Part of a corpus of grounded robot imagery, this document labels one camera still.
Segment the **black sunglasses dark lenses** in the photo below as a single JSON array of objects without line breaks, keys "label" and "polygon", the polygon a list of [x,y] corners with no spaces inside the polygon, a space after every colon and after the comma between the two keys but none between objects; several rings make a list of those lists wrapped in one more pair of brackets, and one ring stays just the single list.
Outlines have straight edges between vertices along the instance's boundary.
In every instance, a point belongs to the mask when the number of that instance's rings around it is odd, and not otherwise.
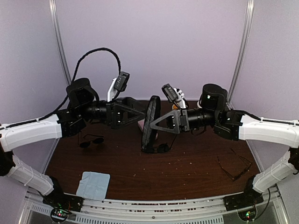
[{"label": "black sunglasses dark lenses", "polygon": [[141,151],[147,154],[161,154],[169,152],[172,149],[176,138],[177,135],[175,135],[170,145],[168,145],[168,143],[162,143],[157,147],[154,146],[154,140],[149,140],[149,142],[142,144]]}]

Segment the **blue cleaning cloth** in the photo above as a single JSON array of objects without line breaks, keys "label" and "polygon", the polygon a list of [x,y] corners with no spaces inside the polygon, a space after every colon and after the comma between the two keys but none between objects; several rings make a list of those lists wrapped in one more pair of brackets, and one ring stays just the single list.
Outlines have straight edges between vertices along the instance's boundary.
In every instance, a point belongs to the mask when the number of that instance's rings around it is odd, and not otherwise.
[{"label": "blue cleaning cloth", "polygon": [[110,174],[85,171],[76,191],[76,196],[102,201],[106,198]]}]

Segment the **pink glasses case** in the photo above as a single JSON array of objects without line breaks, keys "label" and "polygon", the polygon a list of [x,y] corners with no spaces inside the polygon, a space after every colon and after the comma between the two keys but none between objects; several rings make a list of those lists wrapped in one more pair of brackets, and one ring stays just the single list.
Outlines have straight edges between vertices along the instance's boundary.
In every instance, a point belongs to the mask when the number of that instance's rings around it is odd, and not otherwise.
[{"label": "pink glasses case", "polygon": [[[141,130],[141,132],[142,132],[141,141],[143,139],[144,122],[145,122],[145,119],[142,119],[142,120],[140,120],[140,121],[137,122],[138,127]],[[158,133],[157,132],[156,132],[156,135],[155,135],[155,140],[158,140]]]}]

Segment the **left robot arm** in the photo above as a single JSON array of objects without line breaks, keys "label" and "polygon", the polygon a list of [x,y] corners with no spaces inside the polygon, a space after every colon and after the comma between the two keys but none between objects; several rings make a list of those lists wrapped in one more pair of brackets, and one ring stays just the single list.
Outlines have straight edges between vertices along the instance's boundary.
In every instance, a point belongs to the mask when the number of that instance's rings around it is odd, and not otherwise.
[{"label": "left robot arm", "polygon": [[88,78],[80,78],[66,88],[69,104],[45,118],[27,120],[0,127],[0,175],[11,177],[37,190],[57,207],[67,203],[57,179],[44,175],[22,162],[13,149],[48,139],[67,138],[78,134],[87,123],[102,123],[118,129],[145,117],[145,107],[132,98],[118,98],[127,86],[128,77],[118,76],[108,91],[107,100],[100,100]]}]

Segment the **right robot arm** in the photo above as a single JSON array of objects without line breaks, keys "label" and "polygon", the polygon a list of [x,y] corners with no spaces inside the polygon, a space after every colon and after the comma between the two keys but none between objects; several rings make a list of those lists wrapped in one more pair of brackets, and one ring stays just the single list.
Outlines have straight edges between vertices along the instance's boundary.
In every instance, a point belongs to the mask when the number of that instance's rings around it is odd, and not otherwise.
[{"label": "right robot arm", "polygon": [[161,100],[152,96],[146,111],[142,133],[142,151],[160,153],[153,144],[158,131],[180,134],[200,127],[211,126],[213,132],[227,140],[259,140],[286,145],[289,150],[270,168],[248,179],[240,203],[251,205],[269,187],[299,172],[299,122],[298,120],[277,120],[257,117],[242,110],[226,107],[228,92],[216,84],[205,84],[198,107],[181,107],[185,102],[182,93],[169,84],[162,87],[168,101],[177,108],[160,115]]}]

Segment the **patterned mug yellow inside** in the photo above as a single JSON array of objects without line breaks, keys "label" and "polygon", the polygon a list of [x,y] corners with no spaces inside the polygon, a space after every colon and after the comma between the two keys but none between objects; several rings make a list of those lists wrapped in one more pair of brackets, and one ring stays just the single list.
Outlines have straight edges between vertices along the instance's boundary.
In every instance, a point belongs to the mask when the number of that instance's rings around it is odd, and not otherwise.
[{"label": "patterned mug yellow inside", "polygon": [[173,109],[173,110],[177,110],[178,107],[177,107],[175,104],[173,104],[173,105],[172,105],[172,109]]}]

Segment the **thin black frame glasses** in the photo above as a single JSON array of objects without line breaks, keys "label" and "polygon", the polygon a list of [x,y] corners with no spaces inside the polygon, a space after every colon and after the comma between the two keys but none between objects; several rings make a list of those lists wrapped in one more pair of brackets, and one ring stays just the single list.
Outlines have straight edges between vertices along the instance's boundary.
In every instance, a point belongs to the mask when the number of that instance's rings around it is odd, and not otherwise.
[{"label": "thin black frame glasses", "polygon": [[[87,137],[94,137],[92,140],[86,140]],[[91,144],[101,144],[104,142],[104,137],[101,135],[95,135],[95,134],[85,134],[83,136],[84,141],[78,140],[78,146],[80,148],[88,148]]]}]

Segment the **tortoise frame glasses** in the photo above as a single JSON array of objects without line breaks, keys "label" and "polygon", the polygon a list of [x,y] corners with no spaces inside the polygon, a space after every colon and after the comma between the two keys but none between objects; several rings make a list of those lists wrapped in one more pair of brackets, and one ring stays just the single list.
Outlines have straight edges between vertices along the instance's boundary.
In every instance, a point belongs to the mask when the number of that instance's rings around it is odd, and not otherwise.
[{"label": "tortoise frame glasses", "polygon": [[232,181],[235,182],[247,174],[252,166],[252,161],[238,154],[233,148],[226,156],[217,156],[220,169]]}]

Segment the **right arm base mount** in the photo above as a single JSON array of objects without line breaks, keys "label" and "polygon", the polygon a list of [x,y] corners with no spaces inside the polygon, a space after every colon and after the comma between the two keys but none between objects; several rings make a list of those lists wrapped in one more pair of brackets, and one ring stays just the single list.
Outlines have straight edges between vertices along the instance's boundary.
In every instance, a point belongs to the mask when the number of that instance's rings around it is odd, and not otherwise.
[{"label": "right arm base mount", "polygon": [[223,201],[226,211],[238,210],[238,217],[248,223],[256,220],[256,205],[263,202],[263,197],[252,186],[247,186],[242,193],[225,196]]}]

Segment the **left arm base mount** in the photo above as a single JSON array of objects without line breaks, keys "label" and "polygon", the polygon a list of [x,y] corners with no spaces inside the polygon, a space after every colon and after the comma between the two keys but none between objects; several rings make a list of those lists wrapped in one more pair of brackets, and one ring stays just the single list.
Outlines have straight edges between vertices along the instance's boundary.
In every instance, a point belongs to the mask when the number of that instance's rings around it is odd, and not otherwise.
[{"label": "left arm base mount", "polygon": [[79,196],[65,194],[56,178],[50,177],[53,182],[53,191],[48,195],[40,195],[43,198],[43,203],[52,207],[50,218],[55,223],[66,221],[72,211],[80,212],[84,199]]}]

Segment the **right aluminium frame post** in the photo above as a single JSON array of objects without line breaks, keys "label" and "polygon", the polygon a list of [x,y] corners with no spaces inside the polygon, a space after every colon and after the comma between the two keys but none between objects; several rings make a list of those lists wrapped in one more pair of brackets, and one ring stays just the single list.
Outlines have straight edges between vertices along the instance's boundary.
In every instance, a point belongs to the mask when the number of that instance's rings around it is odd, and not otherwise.
[{"label": "right aluminium frame post", "polygon": [[248,0],[247,7],[246,7],[245,19],[244,19],[244,25],[243,25],[241,43],[240,43],[237,61],[236,61],[236,65],[235,65],[235,69],[234,69],[234,73],[233,73],[233,78],[232,78],[231,85],[230,85],[230,88],[228,91],[228,98],[227,98],[228,105],[232,105],[233,95],[236,90],[239,75],[241,73],[242,64],[243,64],[245,53],[246,53],[246,47],[247,47],[250,32],[251,32],[251,27],[252,27],[252,22],[253,22],[253,17],[254,17],[254,9],[255,9],[255,1]]}]

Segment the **front aluminium rail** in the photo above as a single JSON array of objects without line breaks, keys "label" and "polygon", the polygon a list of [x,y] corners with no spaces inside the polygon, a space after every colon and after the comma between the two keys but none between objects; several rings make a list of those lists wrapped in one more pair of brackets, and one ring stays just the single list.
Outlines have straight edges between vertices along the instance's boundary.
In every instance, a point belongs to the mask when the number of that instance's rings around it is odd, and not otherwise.
[{"label": "front aluminium rail", "polygon": [[228,210],[224,196],[172,201],[85,199],[64,224],[245,224],[241,215],[255,211],[254,224],[288,224],[289,217],[277,186],[263,194],[263,202]]}]

